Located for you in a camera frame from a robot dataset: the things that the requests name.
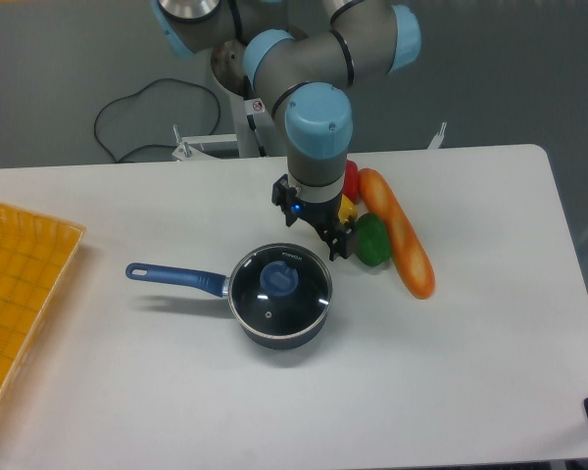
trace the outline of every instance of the blue lid knob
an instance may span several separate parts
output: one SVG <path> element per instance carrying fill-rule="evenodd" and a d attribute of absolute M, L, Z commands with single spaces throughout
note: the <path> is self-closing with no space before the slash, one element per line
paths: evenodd
<path fill-rule="evenodd" d="M 398 29 L 394 62 L 390 69 L 390 71 L 395 71 L 410 64 L 418 57 L 422 39 L 418 20 L 412 11 L 405 5 L 393 5 L 392 9 L 396 16 L 396 27 Z"/>
<path fill-rule="evenodd" d="M 328 83 L 302 86 L 290 97 L 285 130 L 303 154 L 318 160 L 332 159 L 351 142 L 351 102 L 342 90 Z"/>
<path fill-rule="evenodd" d="M 298 272 L 285 261 L 269 262 L 262 269 L 259 282 L 269 296 L 289 296 L 298 286 Z"/>

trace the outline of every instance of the gray floor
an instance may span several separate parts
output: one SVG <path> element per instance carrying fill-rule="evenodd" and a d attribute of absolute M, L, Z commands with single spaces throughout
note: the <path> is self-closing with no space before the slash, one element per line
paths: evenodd
<path fill-rule="evenodd" d="M 541 145 L 588 288 L 588 1 L 406 3 L 420 21 L 421 55 L 348 91 L 352 151 L 425 148 L 443 120 L 448 147 Z M 320 1 L 290 4 L 293 24 L 327 28 Z M 204 84 L 224 101 L 208 65 L 208 53 L 172 54 L 145 0 L 0 4 L 0 167 L 110 163 L 93 138 L 98 111 L 161 77 Z M 173 123 L 183 135 L 205 134 L 215 117 L 204 93 L 165 85 L 114 107 L 100 135 L 120 156 L 173 144 Z M 218 133 L 231 131 L 224 107 Z"/>

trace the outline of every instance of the white table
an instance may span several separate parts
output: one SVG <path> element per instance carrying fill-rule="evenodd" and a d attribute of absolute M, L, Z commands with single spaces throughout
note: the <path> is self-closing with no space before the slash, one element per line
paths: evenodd
<path fill-rule="evenodd" d="M 0 409 L 0 468 L 351 469 L 588 457 L 588 298 L 534 146 L 355 155 L 394 188 L 434 266 L 329 262 L 270 203 L 284 159 L 0 170 L 0 201 L 87 226 Z M 226 301 L 127 280 L 132 261 L 230 273 L 294 242 L 334 299 L 298 350 Z"/>

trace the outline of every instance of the black cable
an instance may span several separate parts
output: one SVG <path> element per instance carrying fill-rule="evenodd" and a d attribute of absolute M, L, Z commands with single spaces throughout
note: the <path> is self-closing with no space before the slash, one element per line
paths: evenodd
<path fill-rule="evenodd" d="M 216 102 L 216 109 L 218 111 L 218 115 L 216 117 L 216 122 L 214 123 L 214 126 L 212 127 L 212 130 L 209 131 L 209 134 L 208 135 L 213 135 L 214 132 L 216 132 L 216 129 L 220 125 L 220 119 L 221 119 L 221 104 L 220 104 L 220 100 L 218 99 L 218 96 L 216 96 L 216 93 L 214 93 L 212 90 L 210 90 L 206 86 L 199 85 L 198 83 L 192 83 L 190 81 L 179 80 L 177 78 L 159 78 L 159 79 L 157 79 L 155 81 L 151 81 L 146 86 L 144 86 L 141 90 L 133 93 L 132 95 L 122 96 L 121 98 L 115 99 L 111 103 L 107 103 L 102 108 L 102 110 L 100 110 L 98 112 L 98 115 L 96 116 L 96 119 L 94 120 L 94 139 L 96 139 L 96 142 L 98 142 L 98 144 L 103 148 L 103 150 L 105 152 L 107 152 L 107 154 L 113 159 L 114 163 L 116 163 L 116 164 L 132 163 L 132 162 L 128 162 L 126 159 L 129 158 L 131 155 L 134 155 L 137 152 L 140 152 L 140 151 L 145 150 L 145 149 L 175 149 L 176 148 L 175 145 L 147 144 L 147 145 L 142 145 L 141 147 L 137 147 L 136 149 L 131 150 L 127 154 L 124 154 L 119 159 L 117 159 L 116 156 L 114 155 L 114 153 L 111 150 L 109 150 L 107 148 L 107 146 L 102 143 L 102 141 L 100 140 L 100 137 L 98 137 L 98 119 L 100 119 L 100 116 L 105 112 L 105 110 L 107 110 L 107 108 L 109 108 L 112 105 L 115 105 L 117 102 L 128 100 L 130 98 L 136 98 L 137 96 L 141 95 L 147 89 L 151 88 L 152 86 L 154 86 L 154 85 L 156 85 L 158 83 L 162 83 L 162 82 L 178 83 L 178 84 L 181 84 L 181 85 L 187 85 L 187 86 L 190 86 L 190 87 L 199 88 L 199 89 L 207 92 L 214 99 L 214 101 Z"/>

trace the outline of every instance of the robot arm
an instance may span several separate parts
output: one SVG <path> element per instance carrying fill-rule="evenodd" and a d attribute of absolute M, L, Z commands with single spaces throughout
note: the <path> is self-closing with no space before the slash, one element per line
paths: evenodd
<path fill-rule="evenodd" d="M 248 44 L 244 70 L 287 145 L 288 173 L 274 183 L 272 202 L 288 226 L 297 218 L 310 223 L 331 259 L 347 258 L 358 242 L 355 227 L 337 216 L 353 134 L 351 105 L 340 88 L 417 57 L 412 12 L 384 0 L 323 0 L 331 30 L 297 41 L 285 30 L 283 1 L 156 1 L 194 51 L 233 38 Z M 189 8 L 196 5 L 204 8 Z"/>

